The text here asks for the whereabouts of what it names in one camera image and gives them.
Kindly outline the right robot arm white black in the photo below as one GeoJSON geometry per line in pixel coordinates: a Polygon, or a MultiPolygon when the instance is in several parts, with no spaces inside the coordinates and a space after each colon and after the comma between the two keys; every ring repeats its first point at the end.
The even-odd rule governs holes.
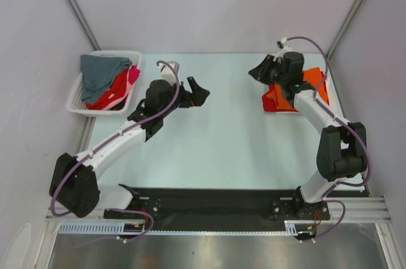
{"type": "Polygon", "coordinates": [[[293,213],[307,219],[315,212],[315,204],[347,179],[366,172],[368,155],[366,128],[335,115],[319,96],[312,83],[305,79],[303,54],[290,51],[282,56],[266,55],[248,74],[265,85],[280,88],[282,98],[310,122],[320,135],[316,156],[317,171],[295,191],[293,213]]]}

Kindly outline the orange t shirt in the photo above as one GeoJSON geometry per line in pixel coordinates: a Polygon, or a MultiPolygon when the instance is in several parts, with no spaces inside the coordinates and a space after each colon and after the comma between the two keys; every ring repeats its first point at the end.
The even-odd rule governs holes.
{"type": "Polygon", "coordinates": [[[324,77],[323,71],[318,68],[312,68],[304,71],[304,80],[310,83],[314,88],[318,86],[324,77]]]}

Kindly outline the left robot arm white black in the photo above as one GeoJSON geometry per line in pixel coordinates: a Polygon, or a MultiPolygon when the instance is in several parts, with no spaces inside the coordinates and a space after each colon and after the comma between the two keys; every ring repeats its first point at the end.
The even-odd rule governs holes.
{"type": "Polygon", "coordinates": [[[203,106],[210,92],[193,77],[187,81],[190,91],[182,83],[152,81],[145,98],[114,134],[81,153],[59,156],[49,188],[52,215],[62,216],[55,207],[60,204],[67,214],[78,218],[86,217],[96,208],[117,209],[127,218],[135,217],[140,210],[135,191],[125,185],[105,186],[98,181],[124,154],[151,139],[172,111],[203,106]]]}

